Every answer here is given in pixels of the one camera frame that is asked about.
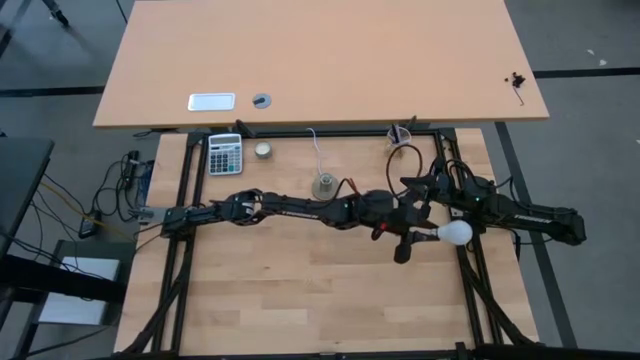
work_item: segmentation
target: wooden tabletop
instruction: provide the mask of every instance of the wooden tabletop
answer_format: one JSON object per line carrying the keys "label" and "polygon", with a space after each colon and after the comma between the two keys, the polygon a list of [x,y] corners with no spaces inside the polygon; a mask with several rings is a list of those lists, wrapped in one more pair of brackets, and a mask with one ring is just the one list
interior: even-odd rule
{"label": "wooden tabletop", "polygon": [[[493,178],[480,130],[457,133],[463,159],[477,175]],[[162,136],[149,206],[175,204],[185,141],[186,135]],[[203,202],[256,187],[311,196],[317,173],[311,138],[271,139],[274,155],[268,160],[255,157],[255,142],[244,140],[242,174],[206,175]],[[318,142],[324,171],[338,178],[352,177],[361,192],[387,188],[383,138],[320,138]],[[425,158],[424,172],[435,156],[433,140],[416,136],[412,143]],[[390,170],[400,189],[397,179],[417,172],[416,155],[404,153],[394,159]],[[190,179],[195,171],[194,166]],[[347,188],[341,195],[350,192]],[[448,221],[445,209],[437,204],[430,219],[440,224]],[[199,227],[181,354],[433,350],[450,349],[456,341],[472,347],[454,247],[440,242],[417,244],[411,261],[397,265],[393,249],[399,239],[384,234],[373,242],[370,232],[361,227],[337,231],[319,222],[283,216],[251,227],[229,223]],[[140,243],[156,234],[155,229],[142,233]],[[491,230],[481,239],[496,300],[525,335],[536,339],[509,233]],[[157,239],[136,255],[116,350],[131,343],[157,305],[167,244],[168,240]],[[490,336],[484,307],[478,302],[485,334]],[[173,314],[172,310],[168,317],[165,348]]]}
{"label": "wooden tabletop", "polygon": [[[513,72],[526,81],[518,99]],[[190,112],[194,93],[232,111]],[[252,100],[266,93],[272,104]],[[503,0],[137,1],[98,127],[548,118]]]}

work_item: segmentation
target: black metal frame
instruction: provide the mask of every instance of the black metal frame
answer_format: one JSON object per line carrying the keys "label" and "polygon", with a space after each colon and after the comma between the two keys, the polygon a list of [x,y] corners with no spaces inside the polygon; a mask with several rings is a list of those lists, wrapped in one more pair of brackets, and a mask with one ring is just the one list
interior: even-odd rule
{"label": "black metal frame", "polygon": [[[212,129],[212,132],[217,131],[226,131],[223,129]],[[369,129],[369,130],[316,130],[316,135],[318,137],[358,137],[358,136],[386,136],[387,130],[384,129]],[[448,148],[451,149],[451,156],[455,159],[461,160],[460,158],[460,149],[458,147],[457,137],[455,133],[455,129],[452,128],[439,128],[439,129],[428,129],[428,125],[416,125],[412,129],[412,134],[416,136],[433,136],[434,144],[436,147],[436,153],[438,156],[446,156],[445,154],[445,143],[448,144]],[[187,185],[189,183],[189,173],[191,170],[191,163],[193,160],[193,153],[198,144],[206,144],[207,136],[210,134],[205,133],[191,133],[188,136],[186,151],[184,155],[184,162],[182,165],[182,173],[180,176],[180,185],[178,189],[176,205],[184,206],[184,202],[186,199],[186,191]],[[293,137],[311,137],[312,134],[309,131],[302,130],[271,130],[259,132],[257,134],[250,134],[255,138],[293,138]],[[204,172],[206,166],[206,155],[207,151],[204,147],[201,147],[200,158],[198,162],[198,171],[197,178],[194,186],[194,193],[192,198],[192,206],[197,206],[201,202],[202,195],[202,186],[204,181]],[[458,181],[462,180],[463,174],[459,171],[456,174],[458,177]],[[180,269],[180,274],[182,277],[179,279],[180,285],[178,290],[178,294],[175,294],[176,284],[172,282],[173,279],[173,268],[176,262],[178,243],[184,241],[186,243],[184,257],[182,262],[182,268]],[[182,326],[184,324],[184,316],[185,316],[185,307],[186,307],[186,298],[188,293],[188,280],[189,274],[191,272],[191,263],[193,260],[193,248],[195,241],[195,228],[192,229],[186,236],[177,237],[174,236],[169,240],[169,251],[167,252],[167,260],[165,263],[165,273],[162,281],[161,288],[161,296],[160,296],[160,304],[163,307],[168,307],[167,300],[173,299],[177,296],[178,304],[175,312],[173,333],[171,338],[171,346],[168,350],[171,353],[179,353],[180,343],[182,337]],[[474,245],[474,253],[476,257],[476,266],[478,268],[478,275],[482,286],[491,294],[491,285],[489,282],[488,271],[486,267],[486,262],[484,259],[484,253],[482,252],[482,245],[480,243],[479,237],[476,237],[473,240]],[[456,249],[458,261],[461,264],[463,261],[468,262],[467,251],[464,246],[458,246]],[[461,277],[463,282],[463,288],[465,292],[465,301],[468,309],[469,322],[471,325],[473,340],[475,346],[478,347],[484,344],[484,336],[482,333],[480,316],[478,314],[478,307],[476,304],[474,289],[465,279],[464,276]],[[164,323],[166,314],[161,314],[162,318],[159,320],[159,325],[156,327],[151,351],[152,352],[160,352],[162,338],[164,335]],[[491,333],[492,338],[496,344],[502,344],[502,333],[500,331],[500,327],[498,323],[493,319],[492,314],[487,308],[487,317],[489,319],[491,325]],[[137,344],[138,348],[144,348],[143,344]],[[320,357],[328,356],[327,358],[333,359],[336,354],[287,354],[287,355],[250,355],[250,356],[228,356],[228,355],[211,355],[211,356],[196,356],[193,359],[309,359],[310,357]],[[456,358],[463,359],[471,357],[468,350],[465,349],[463,343],[456,343],[455,350],[437,350],[437,351],[400,351],[400,352],[362,352],[362,353],[344,353],[340,354],[340,357],[335,357],[339,359],[442,359],[442,358]]]}

